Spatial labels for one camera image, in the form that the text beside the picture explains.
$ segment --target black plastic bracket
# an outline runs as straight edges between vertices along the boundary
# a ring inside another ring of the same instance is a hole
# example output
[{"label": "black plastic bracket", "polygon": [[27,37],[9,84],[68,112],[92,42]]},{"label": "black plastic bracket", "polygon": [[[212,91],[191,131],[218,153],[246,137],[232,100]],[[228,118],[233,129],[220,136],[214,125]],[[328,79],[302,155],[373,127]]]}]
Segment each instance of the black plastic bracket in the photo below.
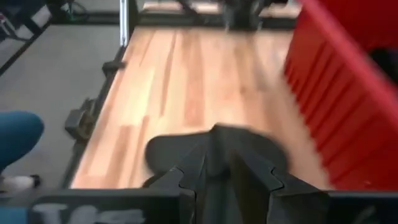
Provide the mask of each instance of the black plastic bracket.
[{"label": "black plastic bracket", "polygon": [[117,72],[119,69],[125,69],[126,68],[126,63],[125,62],[121,62],[121,61],[117,61],[117,60],[113,60],[110,62],[105,62],[102,65],[102,71],[105,75],[105,77],[107,78],[108,75],[110,73],[115,73]]},{"label": "black plastic bracket", "polygon": [[89,140],[94,128],[95,100],[86,99],[79,109],[71,110],[65,121],[65,130],[78,141]]}]

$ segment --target red bin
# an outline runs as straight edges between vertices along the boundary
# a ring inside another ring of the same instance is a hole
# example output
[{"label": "red bin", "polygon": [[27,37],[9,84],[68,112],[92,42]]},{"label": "red bin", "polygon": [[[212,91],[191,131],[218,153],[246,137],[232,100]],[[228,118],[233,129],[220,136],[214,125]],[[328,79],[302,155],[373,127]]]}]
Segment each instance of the red bin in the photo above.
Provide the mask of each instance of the red bin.
[{"label": "red bin", "polygon": [[398,49],[398,1],[301,3],[284,73],[330,182],[398,190],[398,92],[368,56]]}]

